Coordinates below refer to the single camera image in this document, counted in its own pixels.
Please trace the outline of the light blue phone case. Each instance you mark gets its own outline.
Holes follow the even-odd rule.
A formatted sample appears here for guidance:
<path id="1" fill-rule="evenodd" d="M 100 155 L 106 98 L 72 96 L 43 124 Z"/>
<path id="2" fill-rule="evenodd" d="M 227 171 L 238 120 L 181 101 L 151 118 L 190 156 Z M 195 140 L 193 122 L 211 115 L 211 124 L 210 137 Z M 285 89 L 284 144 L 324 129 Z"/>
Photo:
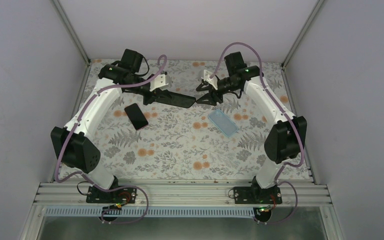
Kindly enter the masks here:
<path id="1" fill-rule="evenodd" d="M 208 118 L 226 137 L 231 137 L 239 130 L 238 126 L 220 109 L 211 112 Z"/>

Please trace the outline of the black smartphone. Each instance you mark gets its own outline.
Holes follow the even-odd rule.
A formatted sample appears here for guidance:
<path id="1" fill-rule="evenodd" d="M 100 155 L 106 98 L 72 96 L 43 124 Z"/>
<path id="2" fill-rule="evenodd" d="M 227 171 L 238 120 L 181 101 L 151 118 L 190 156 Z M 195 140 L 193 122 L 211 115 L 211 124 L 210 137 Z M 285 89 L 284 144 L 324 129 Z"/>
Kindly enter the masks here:
<path id="1" fill-rule="evenodd" d="M 149 122 L 137 103 L 126 106 L 124 111 L 135 130 L 148 126 Z"/>

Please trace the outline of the black phone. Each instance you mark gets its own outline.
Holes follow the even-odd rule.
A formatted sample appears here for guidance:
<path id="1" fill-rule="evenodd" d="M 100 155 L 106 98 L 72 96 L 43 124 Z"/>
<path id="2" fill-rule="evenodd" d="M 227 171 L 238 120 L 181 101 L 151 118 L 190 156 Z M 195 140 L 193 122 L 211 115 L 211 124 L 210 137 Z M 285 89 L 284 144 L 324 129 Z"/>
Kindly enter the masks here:
<path id="1" fill-rule="evenodd" d="M 160 96 L 156 101 L 161 104 L 188 109 L 196 102 L 196 98 L 176 92 L 166 91 L 163 92 L 162 96 Z"/>

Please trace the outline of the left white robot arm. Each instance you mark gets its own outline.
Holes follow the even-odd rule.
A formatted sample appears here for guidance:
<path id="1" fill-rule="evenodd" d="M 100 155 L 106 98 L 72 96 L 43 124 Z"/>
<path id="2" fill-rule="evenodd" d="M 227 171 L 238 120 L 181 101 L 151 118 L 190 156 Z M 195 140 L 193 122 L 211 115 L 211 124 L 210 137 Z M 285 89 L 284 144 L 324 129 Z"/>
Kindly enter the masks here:
<path id="1" fill-rule="evenodd" d="M 101 68 L 93 91 L 79 107 L 77 113 L 64 127 L 54 127 L 51 141 L 57 157 L 53 179 L 63 183 L 75 175 L 80 175 L 93 188 L 99 190 L 99 196 L 111 203 L 119 197 L 121 186 L 118 179 L 100 162 L 101 152 L 93 144 L 98 126 L 105 114 L 124 90 L 146 89 L 153 82 L 165 79 L 166 55 L 157 59 L 158 71 L 147 79 L 137 72 L 144 56 L 126 49 L 122 58 Z"/>

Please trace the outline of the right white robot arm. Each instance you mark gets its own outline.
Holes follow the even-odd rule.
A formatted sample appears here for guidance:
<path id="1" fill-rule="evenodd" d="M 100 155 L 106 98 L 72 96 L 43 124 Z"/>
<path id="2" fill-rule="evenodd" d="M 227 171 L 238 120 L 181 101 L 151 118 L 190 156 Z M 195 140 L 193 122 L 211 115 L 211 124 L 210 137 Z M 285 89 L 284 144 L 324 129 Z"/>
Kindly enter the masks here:
<path id="1" fill-rule="evenodd" d="M 302 159 L 298 164 L 293 164 L 292 160 L 303 155 L 307 120 L 303 116 L 295 116 L 270 89 L 261 64 L 248 66 L 239 51 L 228 54 L 224 61 L 228 71 L 225 78 L 218 78 L 215 71 L 203 70 L 196 91 L 206 93 L 196 102 L 215 106 L 223 103 L 225 94 L 239 90 L 251 98 L 263 113 L 271 127 L 264 141 L 264 151 L 269 160 L 263 164 L 247 190 L 254 202 L 262 204 L 275 193 L 278 178 L 286 166 L 298 168 L 303 164 Z"/>

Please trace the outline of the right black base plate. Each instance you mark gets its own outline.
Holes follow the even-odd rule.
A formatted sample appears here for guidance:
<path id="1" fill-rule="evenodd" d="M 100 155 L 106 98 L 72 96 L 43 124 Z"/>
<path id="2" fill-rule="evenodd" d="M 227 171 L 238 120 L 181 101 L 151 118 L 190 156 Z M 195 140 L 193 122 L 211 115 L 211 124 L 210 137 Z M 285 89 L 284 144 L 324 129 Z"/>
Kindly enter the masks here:
<path id="1" fill-rule="evenodd" d="M 228 196 L 237 205 L 277 205 L 283 203 L 280 188 L 276 185 L 270 188 L 236 186 L 229 190 Z"/>

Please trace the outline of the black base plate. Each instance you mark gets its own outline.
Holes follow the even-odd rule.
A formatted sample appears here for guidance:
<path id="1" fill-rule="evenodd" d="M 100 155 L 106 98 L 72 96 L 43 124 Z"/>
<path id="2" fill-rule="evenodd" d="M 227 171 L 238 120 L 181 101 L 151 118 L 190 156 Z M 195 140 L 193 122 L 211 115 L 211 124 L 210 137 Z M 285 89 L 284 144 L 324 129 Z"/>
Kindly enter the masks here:
<path id="1" fill-rule="evenodd" d="M 277 205 L 283 203 L 280 188 L 276 185 L 270 188 L 236 186 L 229 190 L 228 196 L 237 205 Z"/>
<path id="2" fill-rule="evenodd" d="M 88 189 L 86 203 L 93 204 L 134 204 L 136 201 L 137 189 L 132 187 L 122 188 L 120 190 L 105 192 L 91 186 Z"/>

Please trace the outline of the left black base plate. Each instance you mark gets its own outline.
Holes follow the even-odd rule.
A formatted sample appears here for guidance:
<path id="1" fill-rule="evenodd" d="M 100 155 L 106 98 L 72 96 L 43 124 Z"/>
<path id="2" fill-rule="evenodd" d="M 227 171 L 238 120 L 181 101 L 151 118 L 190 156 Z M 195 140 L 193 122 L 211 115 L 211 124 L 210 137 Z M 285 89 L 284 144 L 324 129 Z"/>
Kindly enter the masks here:
<path id="1" fill-rule="evenodd" d="M 93 204 L 134 204 L 136 201 L 137 189 L 132 187 L 122 188 L 120 190 L 105 192 L 91 186 L 88 189 L 86 203 Z"/>

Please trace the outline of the aluminium rail base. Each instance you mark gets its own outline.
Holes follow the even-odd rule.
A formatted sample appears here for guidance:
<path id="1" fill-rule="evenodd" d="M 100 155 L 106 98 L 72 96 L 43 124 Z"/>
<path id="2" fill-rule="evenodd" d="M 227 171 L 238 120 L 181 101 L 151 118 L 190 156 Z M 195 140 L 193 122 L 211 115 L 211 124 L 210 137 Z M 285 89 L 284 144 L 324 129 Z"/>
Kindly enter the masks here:
<path id="1" fill-rule="evenodd" d="M 110 217 L 231 217 L 252 219 L 264 210 L 275 215 L 283 208 L 315 207 L 321 214 L 322 227 L 329 240 L 341 240 L 343 234 L 326 185 L 307 180 L 292 180 L 280 186 L 279 193 L 257 202 L 239 188 L 247 188 L 247 180 L 133 180 L 121 196 L 126 202 Z M 64 183 L 41 183 L 37 189 L 23 240 L 36 240 L 45 217 L 97 217 L 116 204 L 105 201 L 88 190 L 79 180 Z"/>

